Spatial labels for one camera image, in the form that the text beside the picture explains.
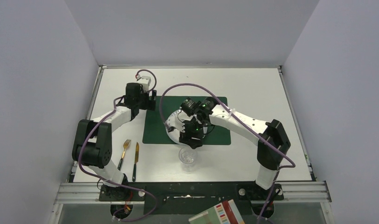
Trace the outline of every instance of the fork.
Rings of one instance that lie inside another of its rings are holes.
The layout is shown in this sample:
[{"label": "fork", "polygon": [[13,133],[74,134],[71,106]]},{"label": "fork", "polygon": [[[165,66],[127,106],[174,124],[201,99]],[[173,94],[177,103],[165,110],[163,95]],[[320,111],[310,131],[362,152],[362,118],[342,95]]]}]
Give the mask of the fork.
[{"label": "fork", "polygon": [[122,162],[124,161],[124,157],[125,157],[125,152],[126,152],[126,149],[130,146],[130,143],[131,143],[131,140],[130,140],[130,139],[126,140],[125,143],[124,143],[124,152],[122,153],[122,157],[121,157],[121,159],[119,160],[119,163],[118,163],[118,170],[121,170]]}]

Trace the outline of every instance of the gold knife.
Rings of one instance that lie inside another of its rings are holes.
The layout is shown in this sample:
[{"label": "gold knife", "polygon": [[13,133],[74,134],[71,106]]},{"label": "gold knife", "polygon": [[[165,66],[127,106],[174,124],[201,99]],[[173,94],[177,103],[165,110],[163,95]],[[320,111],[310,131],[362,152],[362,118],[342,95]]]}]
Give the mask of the gold knife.
[{"label": "gold knife", "polygon": [[136,144],[136,155],[134,156],[134,166],[133,166],[133,177],[132,177],[132,181],[135,182],[136,181],[136,166],[137,166],[137,162],[138,162],[138,151],[139,151],[140,147],[138,146],[138,142]]}]

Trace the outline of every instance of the gray wall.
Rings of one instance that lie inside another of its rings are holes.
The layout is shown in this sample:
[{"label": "gray wall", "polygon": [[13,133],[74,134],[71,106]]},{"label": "gray wall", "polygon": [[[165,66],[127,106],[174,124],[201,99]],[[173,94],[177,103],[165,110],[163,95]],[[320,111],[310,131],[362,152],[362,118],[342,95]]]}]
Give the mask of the gray wall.
[{"label": "gray wall", "polygon": [[99,64],[284,63],[318,0],[66,0]]},{"label": "gray wall", "polygon": [[63,0],[0,0],[0,223],[46,223],[97,63]]},{"label": "gray wall", "polygon": [[336,222],[379,223],[379,0],[320,0],[283,73]]}]

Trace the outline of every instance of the white table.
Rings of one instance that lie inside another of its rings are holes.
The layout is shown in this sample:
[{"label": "white table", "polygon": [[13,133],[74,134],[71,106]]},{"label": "white table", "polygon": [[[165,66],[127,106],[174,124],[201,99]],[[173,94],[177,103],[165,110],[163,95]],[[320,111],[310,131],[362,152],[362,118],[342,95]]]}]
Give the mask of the white table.
[{"label": "white table", "polygon": [[[112,110],[113,99],[125,93],[126,83],[135,82],[138,69],[105,69],[97,93],[92,118]],[[260,120],[277,119],[282,122],[291,142],[287,156],[296,168],[280,172],[279,181],[311,180],[308,165],[295,127],[292,113],[277,69],[151,69],[157,76],[156,87],[161,95],[178,83],[194,83],[208,88],[217,96],[227,97],[228,105],[237,111]],[[169,96],[207,96],[195,87],[177,87]],[[112,134],[112,161],[118,164],[123,143],[131,139],[122,166],[129,181],[132,178],[135,145],[140,144],[137,163],[137,182],[207,182],[253,181],[259,169],[257,148],[247,139],[231,132],[228,146],[205,145],[198,150],[196,169],[185,172],[181,168],[178,145],[143,144],[146,111]],[[288,165],[285,160],[281,165]],[[96,182],[97,179],[76,170],[74,182]]]}]

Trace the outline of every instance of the screw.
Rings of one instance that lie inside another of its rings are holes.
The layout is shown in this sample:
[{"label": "screw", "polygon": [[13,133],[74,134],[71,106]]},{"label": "screw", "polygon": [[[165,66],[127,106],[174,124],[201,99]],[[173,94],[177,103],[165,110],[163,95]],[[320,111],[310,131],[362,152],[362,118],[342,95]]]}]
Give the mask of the screw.
[{"label": "screw", "polygon": [[239,190],[239,195],[241,196],[244,196],[246,195],[246,190],[244,190],[243,188]]}]

